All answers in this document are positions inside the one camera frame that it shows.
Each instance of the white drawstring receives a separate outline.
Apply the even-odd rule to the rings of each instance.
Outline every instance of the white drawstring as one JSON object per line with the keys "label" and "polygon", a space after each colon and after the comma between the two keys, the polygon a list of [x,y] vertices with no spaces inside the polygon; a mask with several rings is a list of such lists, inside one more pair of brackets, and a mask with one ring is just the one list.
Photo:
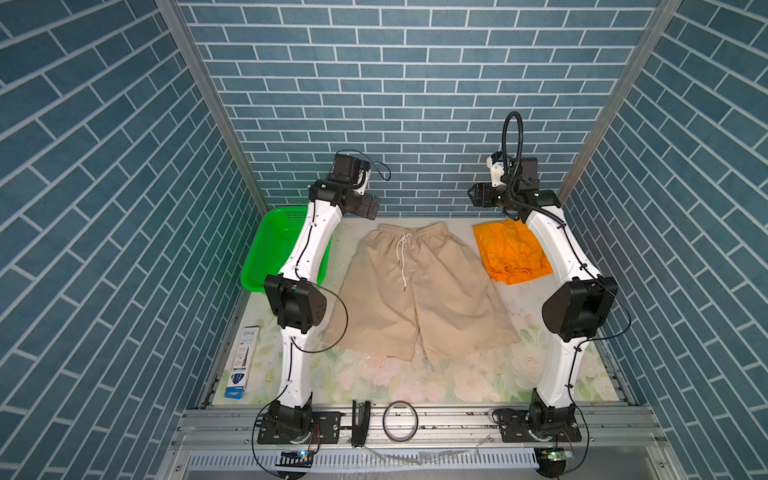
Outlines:
{"label": "white drawstring", "polygon": [[395,254],[397,255],[397,261],[400,262],[400,276],[402,276],[403,292],[406,291],[406,287],[408,286],[408,281],[406,280],[406,241],[410,236],[411,236],[410,233],[404,234],[402,237],[400,237],[400,240],[397,242],[397,246],[395,247]]}

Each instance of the ventilation grille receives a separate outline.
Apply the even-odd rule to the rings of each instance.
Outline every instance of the ventilation grille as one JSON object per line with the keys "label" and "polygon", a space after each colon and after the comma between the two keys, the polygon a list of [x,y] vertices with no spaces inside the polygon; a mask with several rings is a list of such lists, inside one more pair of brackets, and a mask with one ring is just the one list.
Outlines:
{"label": "ventilation grille", "polygon": [[[320,452],[315,457],[311,471],[314,473],[339,472],[393,472],[405,470],[477,470],[490,468],[538,468],[533,449],[498,448],[481,450],[445,449],[381,449],[375,455],[364,449],[335,449]],[[281,458],[278,452],[257,452],[262,465],[274,470],[276,462],[292,463]],[[261,470],[251,452],[208,450],[193,453],[187,465],[188,471],[257,471]],[[281,467],[285,472],[305,472],[303,467]]]}

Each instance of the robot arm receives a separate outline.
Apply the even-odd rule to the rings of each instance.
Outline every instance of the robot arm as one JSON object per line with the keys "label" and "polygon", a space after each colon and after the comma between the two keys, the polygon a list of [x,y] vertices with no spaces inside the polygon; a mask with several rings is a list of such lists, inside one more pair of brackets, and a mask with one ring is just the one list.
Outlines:
{"label": "robot arm", "polygon": [[333,170],[310,188],[310,204],[299,238],[277,275],[264,280],[264,293],[277,316],[283,337],[280,396],[270,405],[265,422],[280,440],[302,441],[312,422],[310,355],[327,300],[317,275],[331,234],[343,214],[373,220],[379,199],[366,194],[371,164],[337,154]]}
{"label": "robot arm", "polygon": [[[515,159],[506,154],[506,131],[511,118],[518,120],[518,151]],[[556,436],[560,430],[574,430],[575,405],[570,389],[578,377],[584,350],[578,346],[597,335],[611,311],[618,291],[612,277],[600,275],[578,245],[565,222],[560,200],[552,190],[539,188],[538,161],[522,157],[522,118],[510,113],[502,133],[502,151],[488,158],[492,181],[475,184],[468,190],[476,207],[514,210],[515,220],[525,222],[536,236],[552,265],[560,288],[544,302],[541,316],[552,333],[544,375],[534,389],[528,409],[528,425],[536,438]]]}

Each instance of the blue brick wall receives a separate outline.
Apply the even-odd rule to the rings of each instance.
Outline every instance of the blue brick wall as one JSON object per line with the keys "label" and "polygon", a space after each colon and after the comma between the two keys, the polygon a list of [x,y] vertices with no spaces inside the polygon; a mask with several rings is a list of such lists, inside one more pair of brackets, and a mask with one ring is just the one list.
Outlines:
{"label": "blue brick wall", "polygon": [[768,2],[684,0],[568,201],[689,478],[766,478],[766,23]]}
{"label": "blue brick wall", "polygon": [[0,478],[144,478],[253,202],[152,0],[0,2]]}
{"label": "blue brick wall", "polygon": [[382,215],[477,216],[513,108],[560,185],[657,0],[181,3],[270,204],[351,147],[395,172]]}

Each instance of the flower pattern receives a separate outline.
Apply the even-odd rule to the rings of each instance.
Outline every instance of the flower pattern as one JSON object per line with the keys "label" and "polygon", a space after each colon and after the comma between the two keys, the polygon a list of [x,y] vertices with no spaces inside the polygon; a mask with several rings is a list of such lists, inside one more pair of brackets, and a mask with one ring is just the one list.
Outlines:
{"label": "flower pattern", "polygon": [[[393,223],[395,219],[386,220],[385,223]],[[403,224],[408,222],[407,219],[398,221]],[[462,241],[475,248],[471,225],[476,221],[452,219],[449,228]],[[334,231],[328,273],[323,283],[327,288],[339,291],[349,268],[348,253],[354,251],[359,239],[374,228],[367,222],[343,220]],[[406,226],[425,223],[424,219],[414,219],[414,222],[418,223]],[[313,402],[350,404],[353,399],[379,404],[403,399],[415,403],[529,402],[531,390],[544,372],[551,336],[541,319],[541,304],[559,285],[554,275],[549,275],[526,283],[496,283],[496,286],[510,320],[520,334],[520,343],[439,362],[427,360],[420,337],[415,342],[415,352],[410,362],[336,347],[312,355],[310,359]],[[224,388],[219,388],[214,398],[216,405],[261,406],[274,399],[278,393],[283,361],[280,328],[272,316],[266,297],[260,293],[253,295],[256,297],[249,300],[249,308],[252,302],[254,306],[258,304],[258,307],[251,315],[256,324],[263,328],[251,364],[246,392],[240,400],[226,399]],[[329,300],[328,308],[332,309],[334,303],[334,299]],[[322,331],[318,332],[317,338],[323,338]],[[228,376],[228,372],[224,372],[221,383],[226,384]],[[588,344],[584,353],[573,395],[577,402],[618,400],[611,379],[591,344]]]}
{"label": "flower pattern", "polygon": [[[351,403],[368,399],[386,404],[527,402],[544,371],[549,332],[525,315],[512,315],[520,343],[488,352],[430,363],[418,346],[410,362],[335,348],[313,355],[310,374],[314,403]],[[263,328],[246,392],[226,399],[218,389],[217,405],[261,405],[277,394],[282,365],[280,328],[272,319]],[[593,346],[587,348],[574,399],[617,401],[618,397]]]}

